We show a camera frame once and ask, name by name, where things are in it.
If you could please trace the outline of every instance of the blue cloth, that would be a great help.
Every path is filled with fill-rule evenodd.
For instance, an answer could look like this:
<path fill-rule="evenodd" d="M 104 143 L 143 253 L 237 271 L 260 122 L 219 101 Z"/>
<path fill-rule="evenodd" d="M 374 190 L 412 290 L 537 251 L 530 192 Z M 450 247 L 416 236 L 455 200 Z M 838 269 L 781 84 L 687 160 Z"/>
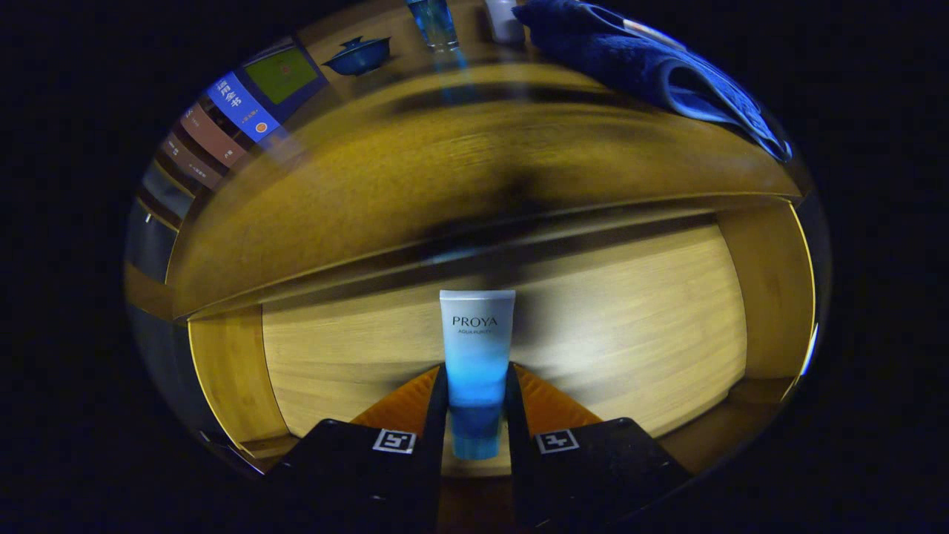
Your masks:
<path fill-rule="evenodd" d="M 737 125 L 779 161 L 791 158 L 747 91 L 662 33 L 628 28 L 622 16 L 576 0 L 530 0 L 512 10 L 530 40 L 568 67 L 685 117 Z"/>

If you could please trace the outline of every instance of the blue gradient tube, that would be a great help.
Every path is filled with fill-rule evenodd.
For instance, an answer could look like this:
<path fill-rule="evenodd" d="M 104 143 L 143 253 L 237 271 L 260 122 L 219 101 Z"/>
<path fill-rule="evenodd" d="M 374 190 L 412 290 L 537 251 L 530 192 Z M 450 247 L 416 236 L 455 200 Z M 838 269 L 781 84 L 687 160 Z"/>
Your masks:
<path fill-rule="evenodd" d="M 497 456 L 504 383 L 511 356 L 514 291 L 442 291 L 453 453 Z"/>

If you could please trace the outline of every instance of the blue lidded bowl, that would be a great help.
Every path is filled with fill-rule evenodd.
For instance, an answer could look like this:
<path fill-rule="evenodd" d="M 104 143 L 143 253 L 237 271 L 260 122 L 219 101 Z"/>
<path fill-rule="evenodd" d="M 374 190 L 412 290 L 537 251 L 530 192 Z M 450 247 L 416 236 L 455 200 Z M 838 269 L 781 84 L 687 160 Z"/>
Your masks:
<path fill-rule="evenodd" d="M 389 39 L 372 39 L 361 42 L 362 36 L 346 41 L 340 46 L 345 47 L 340 53 L 324 63 L 339 74 L 345 76 L 359 76 L 370 70 L 379 68 L 389 57 Z"/>

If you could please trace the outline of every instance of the wooden table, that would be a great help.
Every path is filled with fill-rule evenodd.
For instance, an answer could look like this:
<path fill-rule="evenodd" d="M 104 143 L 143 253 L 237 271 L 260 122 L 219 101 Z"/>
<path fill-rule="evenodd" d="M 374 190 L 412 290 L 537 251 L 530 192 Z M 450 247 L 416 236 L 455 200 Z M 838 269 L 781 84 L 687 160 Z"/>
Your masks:
<path fill-rule="evenodd" d="M 480 288 L 518 291 L 513 360 L 693 471 L 760 428 L 813 326 L 789 167 L 490 43 L 480 2 L 449 3 L 462 48 L 444 54 L 377 4 L 300 35 L 318 62 L 393 35 L 393 59 L 328 73 L 180 227 L 172 310 L 231 439 L 263 458 L 351 419 L 443 359 L 437 290 Z M 502 451 L 443 471 L 509 469 Z"/>

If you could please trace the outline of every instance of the tube cap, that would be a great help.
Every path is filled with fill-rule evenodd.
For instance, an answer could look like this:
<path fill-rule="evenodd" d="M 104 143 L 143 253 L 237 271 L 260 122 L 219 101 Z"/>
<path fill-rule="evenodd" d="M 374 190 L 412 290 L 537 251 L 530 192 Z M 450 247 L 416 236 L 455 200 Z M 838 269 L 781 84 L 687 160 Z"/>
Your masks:
<path fill-rule="evenodd" d="M 452 436 L 452 452 L 459 460 L 487 460 L 497 456 L 501 448 L 501 436 L 485 438 L 463 438 Z"/>
<path fill-rule="evenodd" d="M 487 460 L 500 449 L 501 407 L 451 407 L 452 452 L 460 460 Z"/>

